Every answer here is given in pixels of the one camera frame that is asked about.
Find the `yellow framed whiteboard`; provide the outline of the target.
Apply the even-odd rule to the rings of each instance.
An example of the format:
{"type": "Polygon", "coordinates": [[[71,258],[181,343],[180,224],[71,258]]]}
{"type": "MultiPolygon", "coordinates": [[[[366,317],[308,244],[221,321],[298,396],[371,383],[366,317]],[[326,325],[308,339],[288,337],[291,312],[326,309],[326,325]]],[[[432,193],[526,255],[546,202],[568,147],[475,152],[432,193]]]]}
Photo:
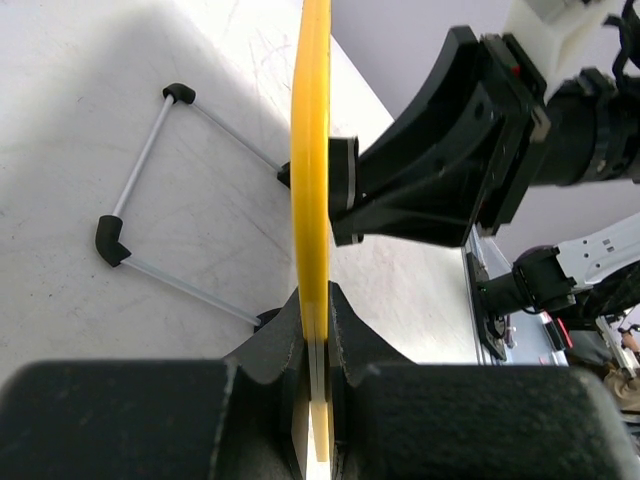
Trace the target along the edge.
{"type": "Polygon", "coordinates": [[[290,188],[301,323],[308,351],[310,414],[320,462],[329,460],[331,450],[326,394],[330,59],[331,3],[305,1],[292,85],[290,188]]]}

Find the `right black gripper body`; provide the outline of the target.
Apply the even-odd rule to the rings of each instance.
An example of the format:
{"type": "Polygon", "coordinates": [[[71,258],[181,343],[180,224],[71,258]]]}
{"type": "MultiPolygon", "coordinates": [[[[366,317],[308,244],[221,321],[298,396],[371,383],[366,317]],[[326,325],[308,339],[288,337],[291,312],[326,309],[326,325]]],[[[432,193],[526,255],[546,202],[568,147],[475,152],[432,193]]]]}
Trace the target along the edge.
{"type": "Polygon", "coordinates": [[[485,35],[481,45],[490,59],[485,83],[496,125],[474,223],[483,235],[495,235],[511,223],[541,167],[550,120],[543,103],[547,82],[515,36],[485,35]]]}

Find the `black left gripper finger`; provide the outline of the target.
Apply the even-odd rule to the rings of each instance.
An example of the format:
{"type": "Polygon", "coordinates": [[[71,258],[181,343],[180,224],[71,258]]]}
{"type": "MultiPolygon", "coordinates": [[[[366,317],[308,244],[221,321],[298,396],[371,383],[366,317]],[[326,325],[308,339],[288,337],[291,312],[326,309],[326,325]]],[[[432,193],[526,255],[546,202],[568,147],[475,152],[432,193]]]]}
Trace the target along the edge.
{"type": "Polygon", "coordinates": [[[601,382],[572,367],[420,365],[329,288],[336,479],[635,479],[601,382]]]}
{"type": "Polygon", "coordinates": [[[431,72],[415,97],[384,133],[360,154],[357,187],[377,195],[415,181],[431,180],[446,195],[458,191],[475,195],[478,171],[453,161],[437,150],[451,149],[446,136],[462,119],[482,70],[480,40],[468,26],[446,34],[431,72]]]}
{"type": "MultiPolygon", "coordinates": [[[[490,157],[489,135],[491,130],[480,132],[463,140],[461,135],[450,132],[446,139],[453,142],[451,149],[437,150],[453,161],[453,169],[460,164],[478,171],[481,181],[490,157]]],[[[368,235],[382,235],[444,247],[463,246],[473,227],[479,207],[478,195],[463,195],[454,191],[446,195],[431,180],[415,181],[377,195],[359,192],[351,210],[331,220],[334,240],[339,246],[354,245],[368,235]]]]}
{"type": "Polygon", "coordinates": [[[301,479],[296,297],[221,359],[53,360],[1,389],[5,479],[301,479]]]}

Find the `black felt whiteboard eraser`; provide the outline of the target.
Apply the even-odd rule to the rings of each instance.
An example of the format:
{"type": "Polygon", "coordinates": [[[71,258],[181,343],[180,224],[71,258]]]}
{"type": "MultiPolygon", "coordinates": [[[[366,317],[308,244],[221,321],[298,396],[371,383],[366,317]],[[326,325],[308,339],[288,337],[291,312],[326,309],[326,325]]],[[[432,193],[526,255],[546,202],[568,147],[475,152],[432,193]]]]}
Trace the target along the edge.
{"type": "Polygon", "coordinates": [[[330,138],[329,160],[329,217],[338,218],[351,210],[358,199],[357,137],[330,138]]]}

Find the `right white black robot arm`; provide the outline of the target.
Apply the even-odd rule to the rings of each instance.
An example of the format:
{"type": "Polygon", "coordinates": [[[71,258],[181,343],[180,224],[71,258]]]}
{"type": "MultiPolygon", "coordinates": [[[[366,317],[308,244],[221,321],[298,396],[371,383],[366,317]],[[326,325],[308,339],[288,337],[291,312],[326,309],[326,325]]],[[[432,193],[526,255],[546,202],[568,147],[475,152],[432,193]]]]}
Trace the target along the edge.
{"type": "Polygon", "coordinates": [[[515,1],[503,33],[449,29],[411,103],[368,148],[329,143],[337,245],[385,235],[461,247],[525,193],[639,178],[639,17],[632,2],[515,1]]]}

